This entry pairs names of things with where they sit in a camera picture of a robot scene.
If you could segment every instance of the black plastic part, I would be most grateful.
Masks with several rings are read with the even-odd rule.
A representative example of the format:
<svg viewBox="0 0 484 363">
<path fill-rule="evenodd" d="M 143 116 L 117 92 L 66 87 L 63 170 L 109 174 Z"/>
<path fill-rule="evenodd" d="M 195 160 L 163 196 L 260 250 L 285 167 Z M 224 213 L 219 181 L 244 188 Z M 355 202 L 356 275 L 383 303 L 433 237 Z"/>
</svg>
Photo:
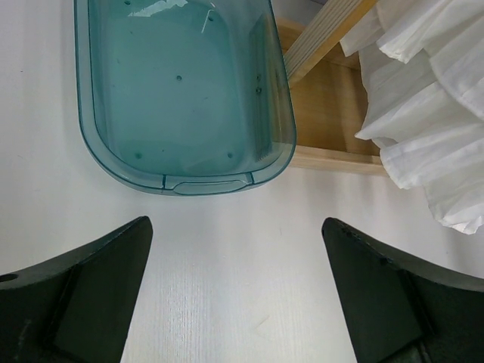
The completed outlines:
<svg viewBox="0 0 484 363">
<path fill-rule="evenodd" d="M 118 362 L 152 236 L 140 217 L 0 282 L 0 361 Z"/>
<path fill-rule="evenodd" d="M 358 362 L 484 361 L 484 280 L 337 219 L 322 233 Z"/>
</svg>

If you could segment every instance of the wooden board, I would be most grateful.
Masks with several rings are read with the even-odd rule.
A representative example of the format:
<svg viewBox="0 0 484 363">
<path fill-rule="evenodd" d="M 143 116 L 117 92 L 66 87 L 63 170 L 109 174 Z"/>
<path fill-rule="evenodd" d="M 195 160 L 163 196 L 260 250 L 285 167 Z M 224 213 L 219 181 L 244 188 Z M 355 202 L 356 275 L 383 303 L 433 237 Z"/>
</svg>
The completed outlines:
<svg viewBox="0 0 484 363">
<path fill-rule="evenodd" d="M 290 166 L 388 176 L 379 157 L 299 145 L 296 146 L 296 153 Z"/>
<path fill-rule="evenodd" d="M 278 19 L 283 51 L 304 26 Z M 297 147 L 291 166 L 385 175 L 379 149 L 355 138 L 368 107 L 359 61 L 331 51 L 291 89 L 297 127 Z"/>
<path fill-rule="evenodd" d="M 377 0 L 328 0 L 284 56 L 291 87 L 328 54 Z"/>
</svg>

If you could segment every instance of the white cloth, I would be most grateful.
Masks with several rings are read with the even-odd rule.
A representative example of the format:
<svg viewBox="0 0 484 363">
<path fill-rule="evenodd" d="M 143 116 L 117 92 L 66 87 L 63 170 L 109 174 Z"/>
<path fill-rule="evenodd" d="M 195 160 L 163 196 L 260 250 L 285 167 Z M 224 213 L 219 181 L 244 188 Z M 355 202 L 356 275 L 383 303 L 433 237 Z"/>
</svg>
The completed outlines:
<svg viewBox="0 0 484 363">
<path fill-rule="evenodd" d="M 400 188 L 424 186 L 443 225 L 484 224 L 484 0 L 380 0 L 342 39 L 359 51 L 368 112 Z"/>
</svg>

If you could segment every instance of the plastic tub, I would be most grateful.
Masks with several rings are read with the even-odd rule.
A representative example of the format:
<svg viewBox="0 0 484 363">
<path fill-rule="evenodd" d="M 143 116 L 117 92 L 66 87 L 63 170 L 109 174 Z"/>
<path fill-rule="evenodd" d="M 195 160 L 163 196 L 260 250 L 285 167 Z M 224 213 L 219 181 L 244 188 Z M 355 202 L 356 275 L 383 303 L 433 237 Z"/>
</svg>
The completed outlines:
<svg viewBox="0 0 484 363">
<path fill-rule="evenodd" d="M 79 121 L 114 178 L 155 194 L 253 188 L 296 128 L 269 0 L 75 0 Z"/>
</svg>

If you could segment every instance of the translucent plastic bin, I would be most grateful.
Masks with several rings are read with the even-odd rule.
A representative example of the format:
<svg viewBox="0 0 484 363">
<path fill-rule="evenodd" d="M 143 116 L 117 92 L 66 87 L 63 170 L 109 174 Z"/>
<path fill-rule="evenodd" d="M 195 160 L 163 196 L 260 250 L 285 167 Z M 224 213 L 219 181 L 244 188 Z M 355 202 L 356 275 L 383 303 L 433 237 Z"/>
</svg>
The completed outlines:
<svg viewBox="0 0 484 363">
<path fill-rule="evenodd" d="M 253 188 L 296 128 L 269 0 L 75 0 L 79 119 L 98 163 L 156 194 Z"/>
</svg>

